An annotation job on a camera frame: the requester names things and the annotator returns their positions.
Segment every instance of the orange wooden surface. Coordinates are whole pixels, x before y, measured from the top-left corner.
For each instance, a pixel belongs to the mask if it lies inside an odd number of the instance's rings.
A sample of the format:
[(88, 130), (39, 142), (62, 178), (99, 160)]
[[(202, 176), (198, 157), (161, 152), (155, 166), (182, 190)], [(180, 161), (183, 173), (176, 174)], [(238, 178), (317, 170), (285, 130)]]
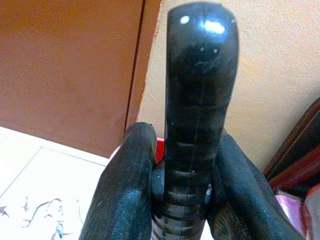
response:
[(126, 128), (137, 121), (137, 116), (146, 85), (146, 73), (153, 39), (157, 34), (157, 20), (162, 0), (146, 0), (143, 9), (139, 45), (133, 70), (132, 88), (128, 106)]
[(108, 157), (143, 0), (0, 0), (0, 126)]

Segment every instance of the floor tile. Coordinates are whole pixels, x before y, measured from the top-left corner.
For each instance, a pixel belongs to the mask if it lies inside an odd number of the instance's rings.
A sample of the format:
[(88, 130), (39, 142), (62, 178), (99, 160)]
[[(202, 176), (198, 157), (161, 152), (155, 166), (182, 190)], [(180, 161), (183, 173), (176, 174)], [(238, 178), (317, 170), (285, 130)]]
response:
[(86, 151), (82, 151), (70, 146), (62, 145), (53, 141), (46, 141), (42, 144), (46, 149), (51, 149), (60, 153), (64, 153), (70, 156), (74, 156), (83, 160), (87, 160), (100, 165), (108, 165), (109, 159), (103, 156), (95, 155)]
[(108, 158), (0, 126), (0, 135), (106, 166)]
[(39, 149), (33, 143), (0, 135), (0, 196)]
[(205, 224), (204, 224), (201, 240), (213, 240), (210, 232), (210, 227), (207, 221), (205, 221)]
[(59, 240), (59, 230), (77, 240), (104, 169), (41, 148), (0, 198), (9, 216), (0, 216), (1, 239)]

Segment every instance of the handle grip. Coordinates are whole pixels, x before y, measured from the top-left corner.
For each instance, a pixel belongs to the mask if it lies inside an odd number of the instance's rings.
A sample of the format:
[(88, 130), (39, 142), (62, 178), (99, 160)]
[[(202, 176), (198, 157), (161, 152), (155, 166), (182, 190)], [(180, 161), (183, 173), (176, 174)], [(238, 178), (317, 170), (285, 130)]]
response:
[(237, 71), (235, 17), (215, 3), (172, 9), (166, 54), (164, 196), (151, 238), (196, 240)]
[(154, 128), (138, 122), (97, 184), (79, 240), (146, 240), (151, 235), (150, 181), (156, 164)]

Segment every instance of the beige wall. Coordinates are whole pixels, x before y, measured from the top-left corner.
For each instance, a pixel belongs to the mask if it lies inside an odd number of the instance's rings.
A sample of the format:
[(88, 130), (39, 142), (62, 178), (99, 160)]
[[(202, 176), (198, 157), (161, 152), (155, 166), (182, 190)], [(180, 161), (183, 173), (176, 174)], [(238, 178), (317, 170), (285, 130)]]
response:
[[(164, 136), (167, 12), (164, 0), (138, 121)], [(320, 1), (223, 0), (238, 22), (239, 65), (225, 128), (263, 170), (302, 114), (320, 97)]]

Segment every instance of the brown object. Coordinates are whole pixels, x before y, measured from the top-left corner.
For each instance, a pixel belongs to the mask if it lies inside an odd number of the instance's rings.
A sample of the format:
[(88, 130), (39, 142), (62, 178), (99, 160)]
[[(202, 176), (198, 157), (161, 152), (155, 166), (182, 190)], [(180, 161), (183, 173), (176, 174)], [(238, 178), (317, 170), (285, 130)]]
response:
[(263, 174), (270, 180), (320, 144), (320, 98), (304, 113)]
[(131, 87), (144, 86), (158, 10), (158, 0), (1, 1), (0, 125), (109, 157), (128, 110), (138, 114)]
[(320, 173), (320, 145), (269, 181), (273, 191), (290, 190)]
[(145, 79), (148, 69), (149, 56), (154, 36), (157, 34), (157, 19), (162, 0), (145, 1), (143, 16), (141, 16), (141, 31), (139, 45), (136, 49), (136, 63), (133, 70), (133, 79), (128, 104), (125, 128), (137, 120), (142, 95), (145, 90)]

